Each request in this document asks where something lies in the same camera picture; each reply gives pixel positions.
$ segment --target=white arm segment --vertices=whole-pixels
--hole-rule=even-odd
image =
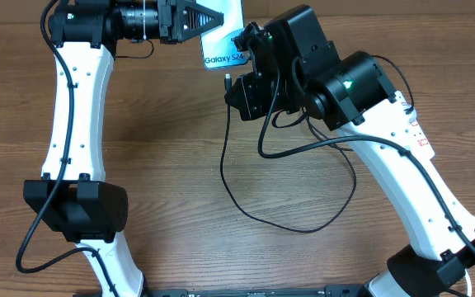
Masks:
[[[77,181],[80,173],[88,173],[91,181],[103,182],[106,179],[101,150],[104,101],[107,84],[113,71],[113,56],[106,47],[93,49],[88,42],[66,42],[58,51],[71,71],[73,84],[78,85],[74,88],[74,124],[69,150],[71,163],[68,164],[63,179]],[[42,175],[50,173],[51,180],[58,178],[68,123],[67,77],[58,60],[56,66],[58,88],[53,135],[42,168]],[[143,274],[134,264],[124,232],[117,233],[113,243],[105,243],[103,240],[82,240],[77,247],[98,250],[121,297],[141,295]],[[113,297],[98,260],[89,252],[85,254],[100,281],[102,296]]]
[[[107,83],[113,71],[113,56],[102,46],[92,49],[88,42],[66,42],[58,49],[73,78],[74,126],[65,176],[66,181],[77,181],[80,173],[91,175],[91,181],[106,179],[102,161],[102,126]],[[66,73],[56,59],[58,87],[54,111],[53,134],[42,175],[58,178],[67,133],[68,86]]]
[[[381,101],[364,113],[361,125],[348,123],[337,130],[340,136],[371,135],[389,139],[410,149],[430,174],[437,189],[463,232],[471,241],[475,239],[475,217],[457,201],[430,161],[433,151],[416,120],[404,112],[404,98],[396,93],[397,100]],[[416,254],[429,260],[441,261],[440,254],[453,253],[464,247],[459,236],[449,231],[449,221],[435,199],[432,190],[419,170],[395,148],[365,141],[349,145],[373,173],[379,185],[392,202],[410,238]]]
[[[103,240],[82,240],[76,246],[78,248],[94,248],[100,253],[107,273],[115,284],[120,297],[140,297],[143,290],[143,275],[133,262],[124,232],[117,233],[113,243],[105,243]],[[98,260],[90,252],[84,253],[100,281],[102,297],[114,297],[113,293],[109,291],[110,288]]]

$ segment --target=wooden tabletop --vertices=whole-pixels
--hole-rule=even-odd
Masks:
[[[475,15],[334,16],[320,19],[342,58],[365,50],[398,64],[407,76],[434,163],[475,215]],[[146,45],[120,42],[119,54]],[[387,64],[395,86],[405,87]],[[234,77],[250,66],[229,70]],[[363,283],[408,244],[396,212],[361,161],[355,197],[330,227],[299,235],[239,213],[219,177],[226,106],[224,71],[207,71],[198,40],[157,45],[149,60],[119,60],[106,98],[107,181],[129,194],[125,234],[151,288],[188,290],[322,287]],[[35,213],[22,198],[38,179],[49,146],[54,59],[37,25],[0,25],[0,296],[70,296],[99,288],[82,255],[25,276],[14,267]],[[352,180],[344,160],[321,148],[264,160],[256,151],[262,121],[232,112],[226,173],[242,207],[295,228],[329,220]],[[282,119],[289,122],[293,117]],[[326,129],[323,123],[316,123]],[[304,126],[270,130],[269,151],[313,141]],[[25,264],[72,248],[42,224]],[[471,270],[475,292],[475,267]],[[456,285],[464,291],[463,282]]]

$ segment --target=smartphone box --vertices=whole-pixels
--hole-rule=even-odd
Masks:
[[[242,0],[197,0],[197,3],[224,14],[222,26],[201,35],[205,67],[214,69],[246,64],[247,55],[238,52],[232,41],[245,26]]]

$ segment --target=white cable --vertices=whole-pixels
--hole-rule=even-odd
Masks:
[[[144,40],[146,40],[146,0],[143,1],[143,34],[144,34]]]
[[[467,281],[467,296],[472,297],[472,281],[470,280],[470,275],[465,269],[465,280]]]

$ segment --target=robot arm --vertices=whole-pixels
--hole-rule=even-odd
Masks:
[[[340,136],[378,137],[406,148],[403,152],[419,161],[440,193],[443,202],[436,199],[426,177],[397,152],[397,147],[367,140],[349,142],[392,202],[410,239],[409,246],[388,260],[388,270],[366,284],[366,294],[433,296],[463,278],[465,268],[475,265],[475,217],[457,201],[436,171],[430,161],[434,152],[428,139],[414,114],[405,111],[406,101],[375,58],[357,52],[340,60],[308,6],[276,17],[263,29],[250,24],[234,43],[239,50],[249,52],[254,71],[227,87],[225,100],[239,110],[242,120],[266,116],[261,135],[274,111],[304,108]],[[262,136],[258,144],[264,158],[279,158],[303,149],[266,154]],[[449,216],[473,247],[456,232]]]
[[[36,213],[45,208],[42,219],[53,231],[62,232],[77,248],[98,253],[101,263],[92,252],[84,252],[104,297],[148,295],[143,273],[134,264],[123,233],[127,194],[123,188],[105,183],[101,152],[104,102],[117,41],[182,43],[222,24],[221,13],[186,0],[80,0],[76,5],[62,0],[49,19],[51,40],[73,80],[73,133],[60,187],[46,204],[59,178],[69,118],[68,77],[56,60],[58,87],[49,152],[42,180],[25,181],[23,195]]]

